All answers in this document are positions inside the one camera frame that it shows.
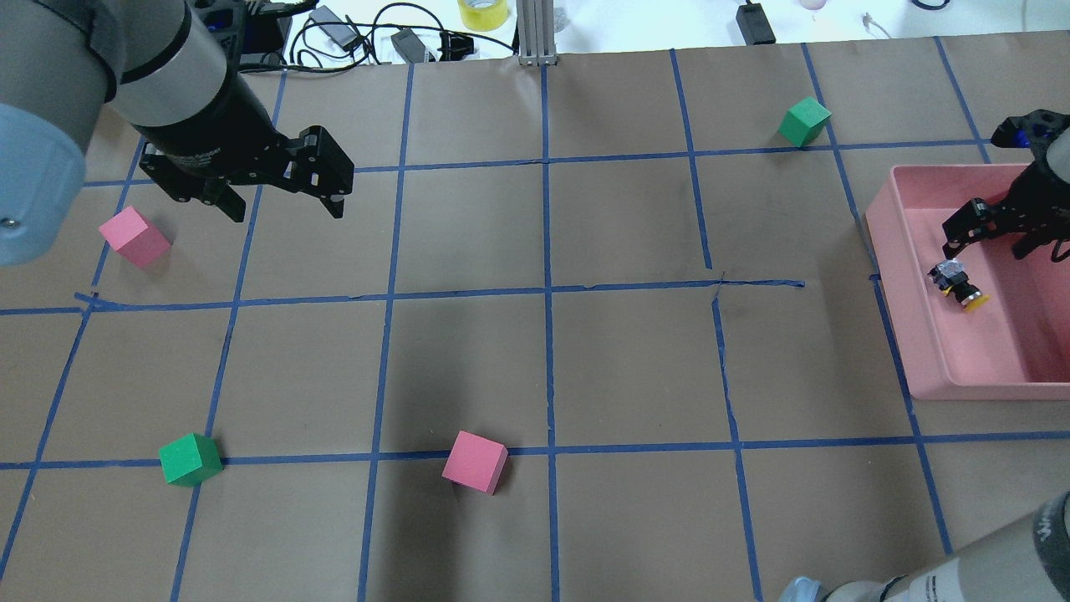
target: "pink plastic bin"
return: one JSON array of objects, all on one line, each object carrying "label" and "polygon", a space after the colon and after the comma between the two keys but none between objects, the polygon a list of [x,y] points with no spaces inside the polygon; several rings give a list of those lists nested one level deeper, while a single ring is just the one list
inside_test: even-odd
[{"label": "pink plastic bin", "polygon": [[973,197],[1002,199],[1024,165],[897,166],[866,217],[911,395],[920,400],[1070,400],[1070,264],[1020,234],[959,254],[992,295],[967,314],[926,275],[944,259],[942,225]]}]

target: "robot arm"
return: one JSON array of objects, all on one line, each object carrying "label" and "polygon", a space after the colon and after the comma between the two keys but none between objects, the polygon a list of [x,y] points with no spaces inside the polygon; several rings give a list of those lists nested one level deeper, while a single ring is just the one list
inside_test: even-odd
[{"label": "robot arm", "polygon": [[1024,235],[1011,250],[1022,259],[1037,247],[1055,243],[1052,261],[1070,257],[1070,115],[1035,110],[1007,118],[992,135],[1003,148],[1028,146],[1034,161],[1014,179],[996,203],[974,198],[944,221],[944,256],[953,259],[970,243],[1009,232]]},{"label": "robot arm", "polygon": [[241,221],[245,201],[231,184],[271,184],[342,216],[352,160],[321,126],[293,139],[275,129],[184,0],[9,4],[0,57],[15,59],[0,61],[0,264],[51,245],[108,101],[146,137],[139,164],[177,201],[197,198]]}]

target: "grid square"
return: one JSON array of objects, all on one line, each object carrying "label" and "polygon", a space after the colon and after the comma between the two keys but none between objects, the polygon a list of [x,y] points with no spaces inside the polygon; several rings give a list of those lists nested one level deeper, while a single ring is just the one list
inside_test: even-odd
[{"label": "grid square", "polygon": [[932,41],[867,40],[809,49],[839,143],[973,139]]},{"label": "grid square", "polygon": [[698,161],[714,273],[810,280],[872,271],[832,153]]},{"label": "grid square", "polygon": [[341,219],[314,198],[265,187],[242,296],[386,292],[396,185],[396,173],[357,173]]},{"label": "grid square", "polygon": [[406,174],[398,292],[541,287],[538,166]]},{"label": "grid square", "polygon": [[[696,149],[792,145],[777,127],[792,105],[813,95],[797,44],[689,48],[677,59]],[[731,118],[709,107],[731,107]],[[828,143],[824,127],[810,143]]]},{"label": "grid square", "polygon": [[227,453],[370,452],[384,307],[243,308],[215,423]]},{"label": "grid square", "polygon": [[189,491],[159,468],[42,470],[0,582],[3,600],[167,600]]},{"label": "grid square", "polygon": [[[251,187],[239,190],[250,210],[254,192]],[[248,223],[235,223],[214,206],[174,202],[154,184],[131,186],[126,205],[155,223],[172,246],[143,269],[109,250],[97,285],[102,298],[153,305],[202,304],[234,297]]]},{"label": "grid square", "polygon": [[686,158],[560,164],[550,179],[553,283],[709,277]]},{"label": "grid square", "polygon": [[140,139],[141,134],[119,117],[110,105],[104,105],[86,151],[86,181],[125,180]]},{"label": "grid square", "polygon": [[367,463],[228,466],[201,489],[179,600],[356,600]]},{"label": "grid square", "polygon": [[557,445],[731,438],[710,289],[553,297]]},{"label": "grid square", "polygon": [[1066,439],[935,444],[927,451],[957,550],[1036,512],[1070,482]]},{"label": "grid square", "polygon": [[406,163],[540,156],[540,87],[539,70],[513,58],[416,65]]},{"label": "grid square", "polygon": [[868,279],[725,287],[720,307],[743,439],[911,435]]},{"label": "grid square", "polygon": [[765,598],[809,575],[883,582],[944,557],[914,446],[744,452]]},{"label": "grid square", "polygon": [[858,214],[865,215],[896,165],[958,165],[984,163],[975,144],[900,149],[853,149],[841,153]]},{"label": "grid square", "polygon": [[547,444],[545,296],[397,300],[383,451],[448,450],[458,431]]},{"label": "grid square", "polygon": [[0,470],[0,534],[10,532],[29,473],[29,470]]},{"label": "grid square", "polygon": [[1065,400],[915,400],[914,413],[926,435],[1070,431]]},{"label": "grid square", "polygon": [[82,188],[47,252],[29,263],[0,266],[0,308],[74,306],[74,293],[89,291],[104,248],[96,227],[114,213],[121,191],[121,186]]},{"label": "grid square", "polygon": [[687,150],[668,51],[569,55],[547,84],[551,156]]},{"label": "grid square", "polygon": [[561,599],[751,600],[732,452],[557,457]]},{"label": "grid square", "polygon": [[290,74],[278,128],[296,136],[323,125],[357,167],[397,165],[407,79],[401,65],[358,67],[334,77]]},{"label": "grid square", "polygon": [[227,310],[94,314],[45,460],[151,459],[203,431],[228,318]]},{"label": "grid square", "polygon": [[[982,138],[1008,117],[1038,108],[1067,110],[1070,81],[1052,77],[1066,71],[1066,31],[949,36],[941,42]],[[992,80],[994,73],[999,74],[998,83]]]},{"label": "grid square", "polygon": [[493,497],[450,484],[444,464],[379,464],[368,601],[549,600],[546,459],[510,458]]},{"label": "grid square", "polygon": [[2,317],[0,462],[32,462],[81,317]]}]

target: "roll of tape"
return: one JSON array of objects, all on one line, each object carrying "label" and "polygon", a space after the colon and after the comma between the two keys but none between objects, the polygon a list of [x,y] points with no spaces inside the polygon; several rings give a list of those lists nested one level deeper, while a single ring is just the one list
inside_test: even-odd
[{"label": "roll of tape", "polygon": [[457,0],[461,21],[472,31],[490,31],[502,27],[509,16],[505,0]]}]

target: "cable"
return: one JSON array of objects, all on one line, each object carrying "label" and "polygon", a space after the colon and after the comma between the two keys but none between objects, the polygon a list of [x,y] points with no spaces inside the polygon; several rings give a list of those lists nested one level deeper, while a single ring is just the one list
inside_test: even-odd
[{"label": "cable", "polygon": [[368,38],[371,40],[371,46],[369,47],[369,50],[371,52],[371,60],[376,61],[376,64],[383,64],[379,62],[379,55],[376,52],[376,30],[379,29],[379,18],[382,17],[383,13],[385,13],[386,11],[401,6],[416,9],[418,11],[427,13],[428,15],[431,16],[432,19],[434,19],[434,24],[439,26],[439,31],[445,31],[445,26],[442,25],[442,21],[439,19],[439,17],[435,16],[435,14],[432,13],[431,11],[425,9],[424,6],[421,6],[418,4],[413,4],[412,2],[391,2],[389,4],[383,6],[382,9],[379,9],[379,12],[376,13],[376,18],[371,19],[371,31],[368,32]]},{"label": "cable", "polygon": [[1053,262],[1058,263],[1059,261],[1063,261],[1067,257],[1070,257],[1070,248],[1068,248],[1066,252],[1059,254],[1059,250],[1063,249],[1063,243],[1066,242],[1070,242],[1070,237],[1060,237],[1059,240],[1055,241],[1055,247],[1052,248]]},{"label": "cable", "polygon": [[[393,7],[396,7],[396,6],[409,6],[409,7],[413,7],[413,9],[417,9],[419,11],[423,11],[423,12],[427,13],[432,19],[434,19],[434,22],[437,25],[435,26],[419,26],[419,25],[398,25],[398,24],[393,24],[393,22],[389,22],[389,24],[381,24],[381,22],[379,22],[379,19],[382,17],[382,15],[383,15],[384,12],[386,12],[388,9],[393,9]],[[438,16],[434,15],[434,13],[432,13],[431,11],[429,11],[429,10],[423,7],[423,6],[419,6],[417,4],[413,4],[411,2],[392,2],[392,3],[383,6],[379,11],[379,13],[376,15],[376,18],[372,19],[372,22],[370,22],[370,24],[353,22],[353,20],[349,17],[349,15],[346,15],[345,19],[346,20],[343,20],[343,21],[341,21],[341,20],[335,20],[335,21],[306,21],[305,25],[302,26],[300,30],[297,30],[296,35],[293,36],[293,42],[290,44],[290,48],[289,48],[289,51],[288,51],[288,57],[289,57],[288,60],[284,61],[282,60],[284,59],[282,53],[281,52],[277,52],[279,55],[279,59],[280,59],[280,63],[279,64],[243,63],[243,64],[240,64],[238,66],[238,70],[241,73],[271,73],[271,72],[281,72],[281,71],[294,71],[294,72],[299,72],[299,73],[332,74],[332,73],[341,73],[341,72],[349,71],[349,70],[351,70],[351,68],[353,68],[353,67],[355,67],[355,66],[357,66],[360,64],[363,64],[365,61],[367,61],[369,59],[372,60],[372,61],[374,61],[376,64],[382,64],[379,61],[378,55],[376,53],[374,32],[376,32],[377,29],[384,29],[384,28],[385,29],[398,29],[398,30],[400,30],[400,29],[418,29],[418,30],[424,30],[424,31],[438,31],[440,33],[440,35],[442,33],[455,34],[455,35],[456,34],[469,35],[471,37],[477,37],[479,40],[485,40],[487,42],[492,42],[494,44],[498,44],[499,46],[502,46],[503,48],[506,48],[507,50],[509,50],[510,55],[515,56],[517,53],[516,48],[514,48],[509,44],[506,44],[505,42],[502,42],[501,40],[496,40],[494,37],[490,37],[489,35],[482,35],[479,33],[469,33],[467,31],[455,31],[455,30],[446,29],[445,27],[443,27],[442,21],[439,19]],[[343,26],[350,27],[356,33],[357,40],[360,41],[360,43],[356,46],[354,46],[352,48],[352,50],[350,50],[346,55],[333,55],[331,52],[327,52],[326,50],[317,48],[317,47],[312,46],[311,44],[309,44],[308,40],[306,37],[306,34],[311,29],[319,29],[319,28],[323,28],[325,26],[334,26],[334,25],[343,25]],[[367,33],[361,33],[360,28],[362,28],[362,27],[363,28],[369,28],[368,32]],[[304,48],[301,48],[301,49],[296,48],[296,45],[297,45],[299,41],[305,46]],[[358,50],[363,50],[363,53],[361,55],[360,58],[357,58],[357,56],[356,56],[356,52]],[[303,59],[303,57],[306,57],[306,56],[311,57],[316,61],[317,66],[307,66],[307,65],[305,65],[302,59]],[[336,60],[349,59],[351,62],[349,62],[347,64],[343,64],[343,65],[339,65],[339,66],[326,67],[326,66],[323,66],[323,61],[321,61],[320,58],[319,58],[321,56],[322,57],[328,57],[328,58],[336,59]]]},{"label": "cable", "polygon": [[951,3],[951,0],[944,0],[944,3],[939,4],[937,6],[937,5],[933,5],[933,4],[926,4],[926,3],[921,2],[920,0],[911,0],[911,4],[914,4],[915,6],[917,6],[919,9],[922,9],[922,10],[926,10],[926,11],[938,11],[938,10],[947,6],[950,3]]},{"label": "cable", "polygon": [[875,27],[875,28],[880,29],[881,31],[883,31],[884,34],[888,36],[888,40],[891,40],[891,34],[888,33],[888,30],[885,29],[885,28],[883,28],[883,27],[881,27],[881,24],[876,22],[876,19],[874,19],[872,15],[870,15],[869,13],[866,13],[865,15],[862,15],[862,26],[866,28],[866,32],[867,33],[872,33],[869,30],[869,26],[870,25],[872,25],[873,27]]},{"label": "cable", "polygon": [[246,2],[245,5],[249,11],[250,15],[282,18],[282,17],[292,17],[293,15],[297,15],[301,13],[307,13],[308,11],[315,9],[316,5],[320,3],[320,0],[302,0],[301,2],[295,2],[293,4],[290,4],[285,9],[276,9],[272,11],[265,11],[263,9],[264,3],[265,2],[263,0],[253,0]]},{"label": "cable", "polygon": [[319,66],[320,68],[323,68],[323,61],[321,61],[320,58],[316,56],[316,52],[314,50],[309,49],[309,48],[302,48],[302,49],[297,50],[297,64],[299,65],[301,65],[301,66],[305,65],[305,61],[301,60],[301,53],[302,52],[308,52],[308,56],[312,57],[312,59],[316,60],[316,65]]}]

